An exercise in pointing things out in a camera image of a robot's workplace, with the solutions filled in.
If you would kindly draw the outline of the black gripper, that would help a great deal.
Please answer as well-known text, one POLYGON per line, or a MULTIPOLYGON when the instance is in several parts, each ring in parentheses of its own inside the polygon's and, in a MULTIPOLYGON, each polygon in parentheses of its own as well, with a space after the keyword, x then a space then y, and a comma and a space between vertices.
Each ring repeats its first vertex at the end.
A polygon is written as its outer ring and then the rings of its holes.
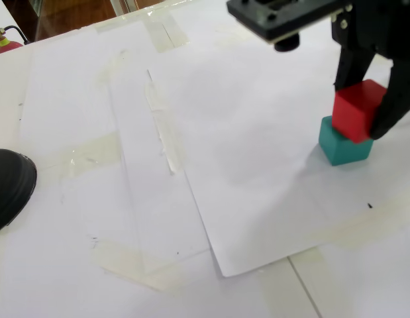
POLYGON ((374 113, 370 138, 380 139, 410 111, 410 1, 347 1, 331 23, 342 47, 334 88, 360 83, 374 52, 393 60, 389 85, 374 113))

